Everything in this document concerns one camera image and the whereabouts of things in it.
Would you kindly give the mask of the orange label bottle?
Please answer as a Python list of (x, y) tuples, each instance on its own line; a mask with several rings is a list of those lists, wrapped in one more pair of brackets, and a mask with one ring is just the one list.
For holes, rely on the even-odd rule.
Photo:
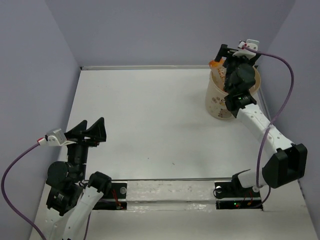
[(211, 60), (208, 64), (211, 70), (213, 82), (222, 91), (224, 90), (226, 78), (226, 68), (223, 66), (224, 62), (225, 60), (222, 58), (220, 61)]

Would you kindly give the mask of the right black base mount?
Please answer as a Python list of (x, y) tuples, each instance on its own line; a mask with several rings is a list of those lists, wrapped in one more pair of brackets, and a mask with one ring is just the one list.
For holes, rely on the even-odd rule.
[(229, 181), (218, 181), (214, 183), (213, 196), (216, 198), (217, 210), (244, 210), (262, 209), (262, 197), (260, 192), (252, 188), (240, 188), (235, 190)]

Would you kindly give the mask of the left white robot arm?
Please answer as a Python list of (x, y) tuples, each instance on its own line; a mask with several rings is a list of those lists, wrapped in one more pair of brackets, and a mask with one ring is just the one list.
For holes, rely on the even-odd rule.
[(50, 191), (43, 234), (48, 240), (73, 240), (96, 203), (110, 194), (112, 179), (98, 171), (87, 185), (81, 185), (89, 148), (107, 140), (103, 117), (90, 127), (87, 123), (83, 120), (67, 132), (54, 129), (45, 135), (48, 146), (67, 148), (67, 160), (55, 161), (47, 170), (45, 183)]

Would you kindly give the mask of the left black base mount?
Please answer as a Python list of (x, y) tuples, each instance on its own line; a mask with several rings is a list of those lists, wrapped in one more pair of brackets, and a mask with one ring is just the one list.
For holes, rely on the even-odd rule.
[(94, 210), (124, 211), (127, 209), (127, 181), (113, 181), (110, 191), (94, 206)]

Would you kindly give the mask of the beige capybara paper bin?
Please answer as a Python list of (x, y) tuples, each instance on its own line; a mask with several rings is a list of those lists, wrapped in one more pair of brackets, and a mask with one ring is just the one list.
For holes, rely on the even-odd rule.
[(225, 103), (225, 96), (228, 94), (217, 87), (212, 78), (212, 73), (209, 73), (209, 82), (205, 95), (205, 108), (208, 113), (220, 120), (232, 120), (234, 116), (228, 111)]

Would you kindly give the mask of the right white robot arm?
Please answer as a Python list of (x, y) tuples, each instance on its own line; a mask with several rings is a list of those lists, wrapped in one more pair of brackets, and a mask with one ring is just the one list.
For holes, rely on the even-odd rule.
[(255, 170), (244, 170), (232, 177), (230, 190), (242, 196), (249, 188), (279, 188), (305, 175), (308, 150), (285, 137), (269, 120), (250, 93), (256, 83), (254, 64), (262, 55), (258, 41), (241, 41), (236, 49), (222, 44), (214, 59), (223, 60), (226, 69), (223, 90), (226, 108), (260, 142)]

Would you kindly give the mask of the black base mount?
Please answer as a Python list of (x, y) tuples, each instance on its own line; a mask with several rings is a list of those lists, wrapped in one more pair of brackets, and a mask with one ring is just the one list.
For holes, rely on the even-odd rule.
[(113, 181), (110, 191), (94, 206), (94, 210), (124, 211), (127, 209), (127, 181)]
[(216, 198), (217, 210), (244, 210), (262, 209), (262, 197), (260, 192), (252, 188), (240, 188), (235, 190), (229, 181), (218, 181), (214, 183), (213, 196)]

